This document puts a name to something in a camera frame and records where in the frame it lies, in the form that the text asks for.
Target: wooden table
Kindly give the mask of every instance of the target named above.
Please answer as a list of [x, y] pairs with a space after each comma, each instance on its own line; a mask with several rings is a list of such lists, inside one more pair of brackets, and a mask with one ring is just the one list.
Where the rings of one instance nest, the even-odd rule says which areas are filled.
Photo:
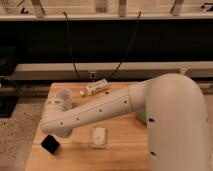
[[[110, 83], [108, 92], [129, 83]], [[94, 96], [81, 97], [86, 83], [54, 83], [49, 97], [56, 91], [68, 88], [73, 92], [73, 107], [104, 96], [105, 92]], [[96, 126], [107, 128], [106, 149], [90, 147], [92, 129]], [[55, 136], [61, 146], [55, 155], [50, 155], [41, 147], [46, 137], [38, 127], [26, 166], [27, 171], [149, 171], [147, 131], [144, 123], [135, 113], [76, 128], [68, 139]]]

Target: floor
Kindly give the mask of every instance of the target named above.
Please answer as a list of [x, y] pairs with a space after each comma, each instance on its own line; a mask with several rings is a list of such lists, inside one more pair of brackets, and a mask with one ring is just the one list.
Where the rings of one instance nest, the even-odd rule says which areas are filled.
[[33, 90], [35, 88], [27, 89], [28, 93], [19, 99], [11, 118], [0, 118], [0, 171], [25, 170], [48, 93], [47, 88], [42, 94], [40, 90]]

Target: screw hole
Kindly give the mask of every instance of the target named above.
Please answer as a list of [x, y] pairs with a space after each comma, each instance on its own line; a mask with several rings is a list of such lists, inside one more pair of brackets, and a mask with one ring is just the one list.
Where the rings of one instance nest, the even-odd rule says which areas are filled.
[[155, 122], [153, 118], [149, 118], [149, 122]]
[[157, 155], [153, 151], [151, 151], [150, 153], [151, 153], [152, 156], [157, 157]]

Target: cable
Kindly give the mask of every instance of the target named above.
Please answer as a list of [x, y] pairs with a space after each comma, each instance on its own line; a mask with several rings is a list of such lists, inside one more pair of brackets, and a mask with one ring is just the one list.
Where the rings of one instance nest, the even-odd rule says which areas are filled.
[[112, 78], [113, 75], [115, 75], [117, 73], [117, 71], [119, 70], [119, 68], [121, 67], [123, 61], [125, 60], [125, 58], [127, 57], [127, 55], [129, 54], [129, 51], [132, 49], [132, 46], [135, 42], [135, 38], [136, 38], [136, 35], [137, 35], [137, 31], [138, 31], [138, 24], [139, 24], [139, 21], [140, 21], [140, 17], [141, 17], [141, 11], [138, 13], [138, 17], [137, 17], [137, 23], [135, 25], [135, 29], [134, 29], [134, 32], [132, 34], [132, 38], [129, 42], [129, 45], [124, 53], [124, 56], [121, 58], [120, 60], [120, 63], [118, 64], [118, 66], [116, 67], [116, 69], [112, 72], [112, 74], [108, 77], [108, 80], [110, 80]]
[[70, 56], [72, 58], [72, 63], [73, 63], [73, 67], [75, 69], [75, 73], [76, 73], [78, 79], [81, 80], [81, 77], [80, 77], [80, 75], [78, 73], [78, 70], [77, 70], [76, 65], [75, 65], [74, 57], [73, 57], [69, 19], [68, 19], [67, 13], [65, 11], [63, 12], [63, 14], [65, 15], [66, 21], [67, 21], [67, 41], [68, 41], [68, 45], [69, 45], [69, 53], [70, 53]]

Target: black cube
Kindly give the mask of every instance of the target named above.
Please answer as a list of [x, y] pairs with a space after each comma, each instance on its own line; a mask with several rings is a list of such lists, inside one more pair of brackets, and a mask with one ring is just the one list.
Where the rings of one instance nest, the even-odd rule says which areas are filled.
[[48, 135], [41, 143], [41, 146], [46, 149], [50, 154], [54, 154], [60, 146], [59, 142], [52, 135]]

